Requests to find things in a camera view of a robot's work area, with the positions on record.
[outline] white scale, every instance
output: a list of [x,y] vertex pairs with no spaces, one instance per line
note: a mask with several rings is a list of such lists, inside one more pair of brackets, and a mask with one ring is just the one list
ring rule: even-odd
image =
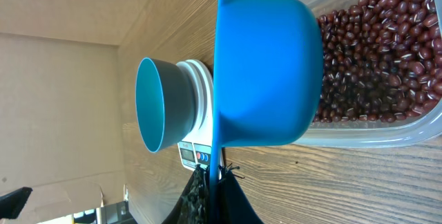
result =
[[213,79],[200,61],[188,59],[177,63],[188,76],[195,93],[195,122],[191,131],[178,143],[182,166],[195,170],[196,165],[207,168],[210,163],[213,131]]

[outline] beige wall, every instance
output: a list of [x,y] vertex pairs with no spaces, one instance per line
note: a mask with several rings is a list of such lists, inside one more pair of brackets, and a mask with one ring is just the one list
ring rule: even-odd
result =
[[148,0],[0,0],[0,32],[119,45]]
[[44,221],[121,200],[123,169],[117,48],[0,34],[0,195]]

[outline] pile of beans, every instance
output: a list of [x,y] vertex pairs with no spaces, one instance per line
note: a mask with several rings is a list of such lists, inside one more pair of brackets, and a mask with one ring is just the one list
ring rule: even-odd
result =
[[358,0],[317,18],[324,78],[314,122],[394,122],[442,96],[442,40],[434,0]]

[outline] blue object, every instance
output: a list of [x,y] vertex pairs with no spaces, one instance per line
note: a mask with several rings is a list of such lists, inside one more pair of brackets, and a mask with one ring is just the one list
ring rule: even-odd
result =
[[135,106],[141,136],[150,152],[181,141],[195,118],[189,79],[175,64],[155,59],[144,58],[138,67]]
[[[218,0],[213,74],[211,165],[221,147],[297,140],[313,120],[323,78],[313,13],[298,0]],[[216,166],[210,177],[212,201]]]

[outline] wooden table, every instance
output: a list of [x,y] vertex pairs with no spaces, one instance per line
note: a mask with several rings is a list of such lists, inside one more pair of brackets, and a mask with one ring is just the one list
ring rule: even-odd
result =
[[[149,0],[119,49],[129,205],[138,223],[161,223],[191,172],[177,147],[152,154],[135,116],[134,83],[149,56],[213,66],[217,0]],[[442,222],[442,138],[412,147],[331,149],[286,145],[226,150],[265,223]]]

